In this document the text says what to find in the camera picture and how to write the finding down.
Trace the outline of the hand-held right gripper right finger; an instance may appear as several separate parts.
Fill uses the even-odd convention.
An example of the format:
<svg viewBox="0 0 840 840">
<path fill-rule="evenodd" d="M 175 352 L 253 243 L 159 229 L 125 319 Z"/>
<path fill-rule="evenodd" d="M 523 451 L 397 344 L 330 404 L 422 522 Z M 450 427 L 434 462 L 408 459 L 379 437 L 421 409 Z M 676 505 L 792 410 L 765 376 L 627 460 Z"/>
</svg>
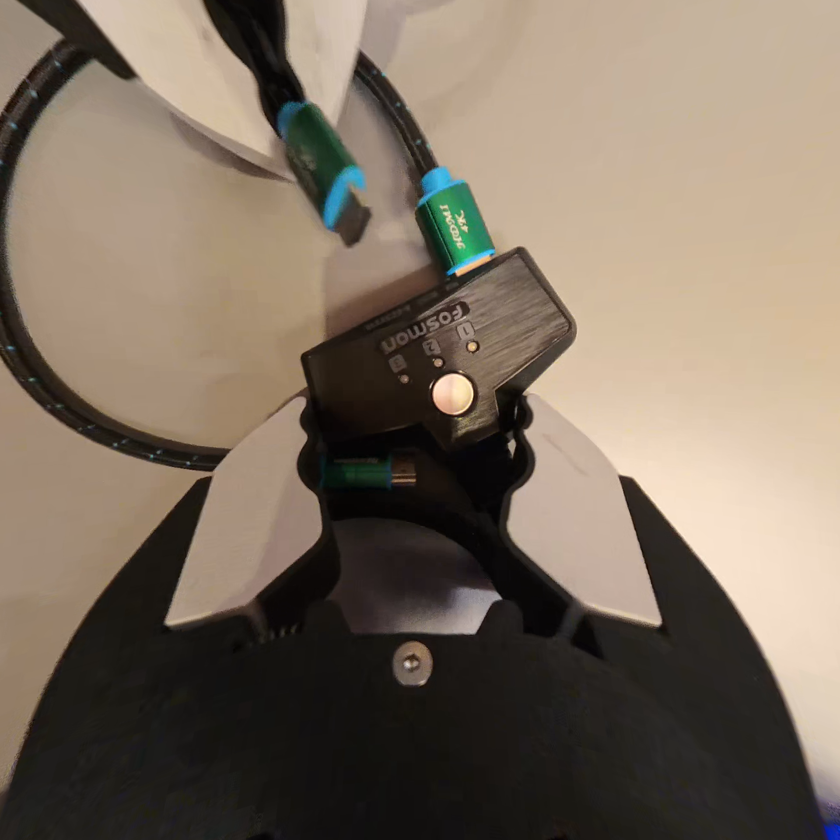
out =
<svg viewBox="0 0 840 840">
<path fill-rule="evenodd" d="M 663 618 L 616 468 L 540 396 L 526 394 L 530 475 L 511 493 L 507 535 L 570 597 L 574 616 L 659 629 Z"/>
</svg>

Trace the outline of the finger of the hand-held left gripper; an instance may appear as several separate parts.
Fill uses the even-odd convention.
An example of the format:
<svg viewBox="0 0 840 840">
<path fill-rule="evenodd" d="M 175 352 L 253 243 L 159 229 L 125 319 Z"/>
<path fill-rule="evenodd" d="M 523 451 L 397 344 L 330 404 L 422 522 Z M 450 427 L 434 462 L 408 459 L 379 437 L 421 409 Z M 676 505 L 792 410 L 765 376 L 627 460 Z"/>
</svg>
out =
<svg viewBox="0 0 840 840">
<path fill-rule="evenodd" d="M 361 46 L 366 1 L 285 1 L 287 58 L 306 99 L 337 123 Z"/>
<path fill-rule="evenodd" d="M 80 1 L 140 82 L 174 115 L 231 154 L 292 179 L 256 81 L 201 1 Z"/>
</svg>

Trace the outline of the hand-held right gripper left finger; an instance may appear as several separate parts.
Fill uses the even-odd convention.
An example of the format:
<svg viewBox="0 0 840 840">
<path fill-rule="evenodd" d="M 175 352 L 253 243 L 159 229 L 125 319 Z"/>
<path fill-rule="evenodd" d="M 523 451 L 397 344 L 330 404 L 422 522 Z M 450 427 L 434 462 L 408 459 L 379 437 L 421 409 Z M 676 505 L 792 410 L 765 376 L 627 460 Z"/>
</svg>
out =
<svg viewBox="0 0 840 840">
<path fill-rule="evenodd" d="M 258 632 L 290 632 L 340 576 L 340 553 L 305 457 L 319 435 L 301 393 L 215 468 L 165 617 L 186 630 L 244 616 Z"/>
</svg>

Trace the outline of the black switch box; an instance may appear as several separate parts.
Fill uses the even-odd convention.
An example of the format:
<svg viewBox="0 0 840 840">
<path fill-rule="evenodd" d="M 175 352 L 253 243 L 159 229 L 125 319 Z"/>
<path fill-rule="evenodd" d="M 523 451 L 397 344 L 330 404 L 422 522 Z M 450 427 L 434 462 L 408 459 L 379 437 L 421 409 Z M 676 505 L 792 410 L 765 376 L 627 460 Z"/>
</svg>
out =
<svg viewBox="0 0 840 840">
<path fill-rule="evenodd" d="M 575 335 L 519 247 L 321 343 L 301 364 L 327 443 L 423 429 L 455 452 L 508 431 L 520 395 Z"/>
</svg>

